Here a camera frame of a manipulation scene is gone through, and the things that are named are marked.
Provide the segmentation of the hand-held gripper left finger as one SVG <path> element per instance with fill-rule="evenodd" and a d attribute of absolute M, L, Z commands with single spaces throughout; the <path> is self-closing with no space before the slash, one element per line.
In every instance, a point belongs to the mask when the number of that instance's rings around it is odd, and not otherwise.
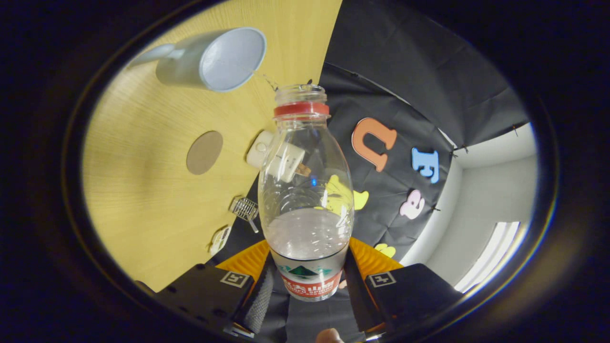
<path fill-rule="evenodd" d="M 256 336 L 274 287 L 275 265 L 266 240 L 218 265 L 197 263 L 160 291 L 136 285 L 152 298 L 164 319 L 211 333 Z"/>

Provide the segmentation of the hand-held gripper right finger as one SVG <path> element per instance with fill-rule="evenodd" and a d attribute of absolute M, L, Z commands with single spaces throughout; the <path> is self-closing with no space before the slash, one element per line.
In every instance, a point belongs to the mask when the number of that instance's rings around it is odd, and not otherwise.
<path fill-rule="evenodd" d="M 344 271 L 357 327 L 366 334 L 410 329 L 463 298 L 422 263 L 403 266 L 353 237 Z"/>

